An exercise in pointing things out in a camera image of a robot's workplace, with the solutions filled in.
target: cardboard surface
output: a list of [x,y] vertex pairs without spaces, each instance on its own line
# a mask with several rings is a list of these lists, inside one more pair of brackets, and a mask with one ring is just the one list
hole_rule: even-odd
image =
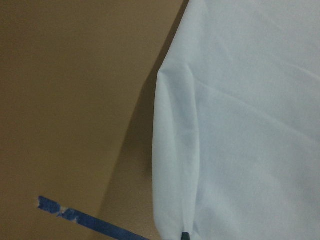
[[1,3],[0,239],[109,239],[38,210],[39,195],[160,239],[154,92],[186,4]]

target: black object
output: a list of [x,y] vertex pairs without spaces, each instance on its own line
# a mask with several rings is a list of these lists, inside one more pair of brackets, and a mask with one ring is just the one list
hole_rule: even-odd
[[183,232],[181,240],[190,240],[190,234],[188,232]]

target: white cloth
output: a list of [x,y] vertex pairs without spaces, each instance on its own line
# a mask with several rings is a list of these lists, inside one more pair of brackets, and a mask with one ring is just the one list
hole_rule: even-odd
[[163,240],[320,239],[319,0],[190,0],[154,111]]

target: blue tape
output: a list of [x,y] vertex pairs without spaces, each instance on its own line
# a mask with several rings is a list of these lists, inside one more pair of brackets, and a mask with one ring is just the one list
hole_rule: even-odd
[[61,207],[59,203],[47,199],[43,196],[39,196],[38,208],[49,212],[51,214],[57,214],[57,217],[62,217],[66,220],[76,222],[77,224],[84,226],[88,229],[104,234],[117,240],[148,240],[142,236],[134,234],[118,226],[112,225],[93,216],[89,216],[83,212],[77,211],[72,208]]

